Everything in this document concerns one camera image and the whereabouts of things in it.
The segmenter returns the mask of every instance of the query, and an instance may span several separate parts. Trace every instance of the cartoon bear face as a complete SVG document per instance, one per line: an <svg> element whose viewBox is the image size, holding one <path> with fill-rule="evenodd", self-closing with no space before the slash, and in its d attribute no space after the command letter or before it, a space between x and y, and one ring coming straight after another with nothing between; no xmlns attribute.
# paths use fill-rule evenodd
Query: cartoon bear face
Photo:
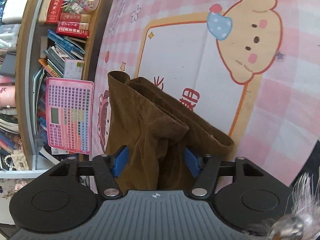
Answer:
<svg viewBox="0 0 320 240"><path fill-rule="evenodd" d="M246 84L273 63L282 39L276 4L277 0L241 0L224 14L233 21L232 31L225 40L217 40L217 46L234 82Z"/></svg>
<svg viewBox="0 0 320 240"><path fill-rule="evenodd" d="M106 145L106 134L108 135L109 131L109 120L110 120L110 113L108 118L108 106L109 106L109 91L106 90L103 95L99 96L99 112L98 112L98 124L97 124L97 131L98 136L100 137L100 145L103 151L105 151Z"/></svg>

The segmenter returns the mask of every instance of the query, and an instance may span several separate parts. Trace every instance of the brown corduroy fabric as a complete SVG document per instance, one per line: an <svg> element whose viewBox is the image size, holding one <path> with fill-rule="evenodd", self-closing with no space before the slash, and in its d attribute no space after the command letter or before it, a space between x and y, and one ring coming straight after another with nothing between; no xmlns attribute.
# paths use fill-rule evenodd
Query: brown corduroy fabric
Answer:
<svg viewBox="0 0 320 240"><path fill-rule="evenodd" d="M189 191L195 179L183 160L185 147L228 159L234 147L231 138L150 81L112 71L108 83L112 112L106 153L115 153L121 145L130 149L129 163L117 179L123 192Z"/></svg>

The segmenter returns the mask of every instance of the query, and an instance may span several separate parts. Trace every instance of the blue polka dot hat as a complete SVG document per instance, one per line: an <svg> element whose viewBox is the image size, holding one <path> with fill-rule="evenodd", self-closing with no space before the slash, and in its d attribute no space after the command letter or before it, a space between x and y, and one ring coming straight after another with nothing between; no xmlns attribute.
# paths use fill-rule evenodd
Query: blue polka dot hat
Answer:
<svg viewBox="0 0 320 240"><path fill-rule="evenodd" d="M208 30L218 41L225 40L232 30L232 19L222 16L221 11L221 5L214 4L207 17Z"/></svg>

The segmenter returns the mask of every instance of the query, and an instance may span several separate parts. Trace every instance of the red pom-pom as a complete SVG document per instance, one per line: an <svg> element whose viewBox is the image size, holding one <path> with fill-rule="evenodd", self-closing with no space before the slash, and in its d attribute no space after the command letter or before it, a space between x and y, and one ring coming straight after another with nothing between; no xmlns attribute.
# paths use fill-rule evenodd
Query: red pom-pom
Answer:
<svg viewBox="0 0 320 240"><path fill-rule="evenodd" d="M218 3L216 3L210 7L210 12L212 12L212 13L220 13L221 11L222 11L222 7Z"/></svg>

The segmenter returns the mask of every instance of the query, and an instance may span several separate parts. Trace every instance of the pink checkered fabric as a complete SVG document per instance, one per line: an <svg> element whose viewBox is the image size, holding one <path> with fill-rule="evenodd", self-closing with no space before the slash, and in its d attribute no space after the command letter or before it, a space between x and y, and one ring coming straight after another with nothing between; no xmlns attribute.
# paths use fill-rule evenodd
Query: pink checkered fabric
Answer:
<svg viewBox="0 0 320 240"><path fill-rule="evenodd" d="M95 78L92 155L103 152L96 113L99 96L108 89L107 73L120 70L125 62L125 71L134 77L146 25L155 19L207 12L215 3L229 8L237 1L113 1ZM304 165L320 135L319 8L320 0L278 0L276 11L284 26L279 51L285 58L275 61L263 74L259 95L237 152L287 185Z"/></svg>

